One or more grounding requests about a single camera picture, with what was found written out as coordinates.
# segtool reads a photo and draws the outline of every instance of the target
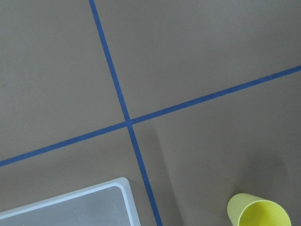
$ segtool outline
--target plastic cup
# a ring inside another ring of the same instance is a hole
[[[250,194],[236,194],[228,202],[233,226],[291,226],[286,211],[277,203]]]

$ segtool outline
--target blue tape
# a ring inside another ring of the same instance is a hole
[[[31,157],[37,156],[39,154],[47,153],[47,152],[53,151],[53,150],[61,148],[61,147],[72,145],[72,144],[75,144],[77,142],[87,140],[87,139],[90,139],[90,138],[93,138],[93,137],[96,137],[96,136],[99,136],[99,135],[102,135],[102,134],[105,134],[105,133],[109,133],[109,132],[112,132],[114,130],[118,130],[118,129],[121,129],[121,128],[124,128],[124,127],[126,127],[126,123],[122,122],[122,123],[119,123],[119,124],[116,124],[116,125],[113,125],[113,126],[109,126],[109,127],[103,128],[103,129],[99,129],[99,130],[96,130],[96,131],[93,131],[93,132],[90,132],[90,133],[86,133],[84,135],[80,135],[78,137],[74,137],[74,138],[56,143],[54,145],[49,145],[47,147],[43,147],[43,148],[31,151],[31,152],[27,152],[27,153],[24,153],[24,154],[21,154],[21,155],[17,155],[15,157],[0,161],[0,167],[15,163],[17,161],[21,161],[21,160],[24,160],[24,159],[31,158]]]
[[[152,113],[134,118],[134,119],[131,120],[131,122],[132,122],[132,124],[140,123],[142,121],[153,119],[153,118],[162,116],[164,114],[168,114],[168,113],[171,113],[171,112],[174,112],[174,111],[181,110],[181,109],[186,108],[186,107],[197,105],[197,104],[203,103],[205,101],[212,100],[212,99],[215,99],[215,98],[218,98],[218,97],[230,94],[230,93],[234,93],[234,92],[237,92],[239,90],[246,89],[246,88],[249,88],[249,87],[252,87],[252,86],[256,86],[258,84],[261,84],[261,83],[264,83],[264,82],[267,82],[267,81],[271,81],[271,80],[274,80],[274,79],[277,79],[277,78],[280,78],[280,77],[283,77],[283,76],[286,76],[286,75],[290,75],[290,74],[293,74],[293,73],[299,72],[299,71],[301,71],[301,65],[297,66],[297,67],[287,69],[285,71],[281,71],[281,72],[278,72],[278,73],[275,73],[275,74],[268,75],[268,76],[260,78],[260,79],[249,81],[249,82],[241,84],[241,85],[237,85],[237,86],[234,86],[234,87],[231,87],[231,88],[228,88],[228,89],[224,89],[222,91],[218,91],[218,92],[215,92],[215,93],[203,96],[203,97],[199,97],[199,98],[196,98],[196,99],[193,99],[193,100],[190,100],[190,101],[178,104],[178,105],[174,105],[174,106],[171,106],[171,107],[168,107],[168,108],[156,111],[156,112],[152,112]]]
[[[99,38],[100,38],[102,46],[103,46],[103,51],[104,51],[104,54],[105,54],[105,57],[106,57],[106,60],[107,60],[107,63],[108,63],[108,66],[109,66],[109,69],[110,69],[110,72],[111,72],[111,76],[112,76],[112,79],[113,79],[113,83],[114,83],[114,86],[115,86],[115,89],[116,89],[116,92],[117,92],[119,103],[120,103],[120,106],[121,106],[121,109],[122,109],[122,112],[123,112],[123,115],[124,115],[124,119],[125,119],[126,124],[127,124],[127,130],[129,132],[129,135],[130,135],[130,138],[131,138],[131,142],[132,142],[133,149],[134,149],[134,152],[135,152],[135,155],[136,155],[136,159],[137,159],[137,162],[138,162],[138,165],[139,165],[139,169],[140,169],[140,173],[141,173],[141,176],[142,176],[142,179],[143,179],[143,182],[144,182],[146,193],[147,193],[147,196],[148,196],[149,201],[150,201],[150,206],[152,208],[152,212],[153,212],[154,218],[156,220],[157,226],[162,226],[163,224],[162,224],[161,217],[160,217],[160,214],[159,214],[159,211],[158,211],[156,200],[155,200],[154,194],[152,192],[152,188],[151,188],[149,178],[147,176],[146,168],[145,168],[145,165],[144,165],[144,162],[143,162],[143,159],[142,159],[142,155],[141,155],[140,148],[139,148],[139,145],[138,145],[138,142],[137,142],[137,138],[136,138],[136,135],[135,135],[135,132],[134,132],[134,129],[133,129],[133,125],[132,125],[132,122],[131,122],[131,119],[130,119],[130,116],[129,116],[129,113],[128,113],[128,110],[127,110],[127,105],[126,105],[126,102],[124,100],[122,90],[121,90],[121,87],[120,87],[120,84],[119,84],[119,81],[118,81],[118,77],[117,77],[117,74],[116,74],[116,71],[115,71],[115,67],[114,67],[113,60],[112,60],[112,57],[111,57],[111,54],[110,54],[110,51],[109,51],[109,47],[108,47],[107,41],[105,39],[105,35],[104,35],[104,32],[103,32],[103,27],[102,27],[101,22],[100,22],[100,18],[99,18],[97,9],[96,9],[96,5],[95,5],[94,0],[89,0],[89,2],[90,2],[91,10],[92,10],[92,13],[93,13],[93,17],[94,17],[94,20],[95,20],[95,24],[96,24],[96,27],[97,27],[97,30],[98,30]]]

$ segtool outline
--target gray surface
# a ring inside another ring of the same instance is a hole
[[[135,125],[163,225],[230,226],[240,192],[301,224],[300,87],[297,73]]]
[[[1,1],[0,30],[0,159],[124,121],[87,1]]]
[[[2,219],[0,225],[130,226],[130,221],[122,192],[114,186]]]
[[[0,212],[120,177],[130,182],[141,225],[155,225],[126,129],[1,167]]]
[[[131,117],[300,64],[299,0],[95,2]]]

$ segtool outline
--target blue line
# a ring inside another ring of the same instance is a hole
[[[109,132],[112,132],[114,130],[118,130],[118,129],[121,129],[121,128],[124,128],[124,127],[126,127],[125,122],[118,123],[116,125],[112,125],[112,126],[109,126],[109,127],[103,128],[103,129],[99,129],[99,130],[96,130],[96,131],[93,131],[93,132],[90,132],[90,133],[86,133],[84,135],[80,135],[78,137],[74,137],[74,138],[71,138],[71,139],[53,144],[53,145],[49,145],[47,147],[43,147],[43,148],[31,151],[31,152],[27,152],[27,153],[24,153],[24,154],[21,154],[21,155],[17,155],[15,157],[0,161],[0,167],[15,163],[17,161],[28,159],[28,158],[31,158],[31,157],[34,157],[34,156],[37,156],[37,155],[40,155],[40,154],[43,154],[43,153],[46,153],[46,152],[50,152],[50,151],[53,151],[53,150],[61,148],[61,147],[72,145],[72,144],[75,144],[77,142],[87,140],[87,139],[90,139],[90,138],[93,138],[93,137],[96,137],[96,136],[99,136],[99,135],[102,135],[102,134],[105,134],[105,133],[109,133]]]
[[[153,119],[153,118],[162,116],[164,114],[168,114],[168,113],[171,113],[171,112],[174,112],[174,111],[186,108],[186,107],[197,105],[197,104],[203,103],[205,101],[212,100],[212,99],[215,99],[215,98],[218,98],[218,97],[230,94],[230,93],[234,93],[234,92],[237,92],[239,90],[246,89],[246,88],[249,88],[249,87],[252,87],[252,86],[256,86],[258,84],[261,84],[261,83],[264,83],[264,82],[267,82],[267,81],[271,81],[271,80],[274,80],[274,79],[277,79],[277,78],[280,78],[280,77],[283,77],[283,76],[286,76],[286,75],[290,75],[290,74],[293,74],[293,73],[299,72],[299,71],[301,71],[301,65],[297,66],[297,67],[287,69],[285,71],[281,71],[281,72],[278,72],[278,73],[275,73],[275,74],[268,75],[268,76],[260,78],[260,79],[249,81],[249,82],[246,82],[246,83],[241,84],[241,85],[237,85],[237,86],[234,86],[234,87],[231,87],[231,88],[228,88],[228,89],[224,89],[222,91],[218,91],[218,92],[215,92],[215,93],[203,96],[203,97],[199,97],[199,98],[196,98],[196,99],[193,99],[193,100],[190,100],[190,101],[178,104],[178,105],[174,105],[174,106],[171,106],[171,107],[168,107],[168,108],[156,111],[156,112],[152,112],[152,113],[134,118],[131,121],[132,121],[132,124],[137,124],[137,123],[140,123],[142,121]]]
[[[118,99],[119,99],[119,102],[120,102],[120,106],[121,106],[121,109],[122,109],[122,112],[123,112],[123,115],[124,115],[124,119],[125,119],[126,124],[127,124],[127,130],[129,132],[129,135],[130,135],[130,138],[131,138],[131,141],[132,141],[133,149],[134,149],[136,159],[137,159],[137,162],[138,162],[138,165],[139,165],[139,169],[140,169],[140,173],[141,173],[141,176],[142,176],[142,179],[143,179],[143,182],[144,182],[146,193],[147,193],[147,196],[148,196],[149,201],[150,201],[152,212],[153,212],[153,215],[155,217],[157,226],[162,226],[163,224],[162,224],[161,217],[160,217],[160,214],[159,214],[159,211],[158,211],[156,200],[155,200],[154,194],[152,192],[152,188],[151,188],[149,178],[147,176],[146,168],[145,168],[145,165],[144,165],[144,162],[143,162],[143,159],[142,159],[142,155],[141,155],[140,148],[139,148],[139,145],[138,145],[138,142],[137,142],[137,138],[136,138],[136,135],[135,135],[135,132],[134,132],[134,129],[133,129],[133,125],[132,125],[132,122],[131,122],[131,119],[130,119],[130,116],[129,116],[129,113],[128,113],[128,110],[127,110],[127,105],[126,105],[126,102],[124,100],[122,90],[121,90],[121,87],[120,87],[120,84],[119,84],[119,81],[118,81],[118,77],[117,77],[117,74],[116,74],[116,71],[115,71],[115,67],[114,67],[113,60],[112,60],[112,57],[111,57],[111,54],[110,54],[110,51],[109,51],[109,47],[108,47],[107,41],[105,39],[105,35],[104,35],[104,32],[103,32],[103,27],[102,27],[101,22],[100,22],[100,18],[99,18],[97,9],[96,9],[96,5],[95,5],[94,0],[89,0],[89,2],[90,2],[91,10],[92,10],[92,13],[93,13],[93,17],[94,17],[94,20],[95,20],[95,24],[96,24],[96,27],[97,27],[97,30],[98,30],[99,38],[100,38],[102,46],[103,46],[103,51],[104,51],[105,57],[107,59],[107,63],[108,63],[108,66],[109,66],[109,69],[110,69],[110,72],[111,72],[113,83],[114,83],[114,86],[115,86],[115,89],[116,89],[116,92],[117,92],[117,96],[118,96]]]

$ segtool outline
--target cup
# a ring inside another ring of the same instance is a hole
[[[286,211],[277,203],[240,193],[228,202],[228,216],[233,226],[291,226]]]

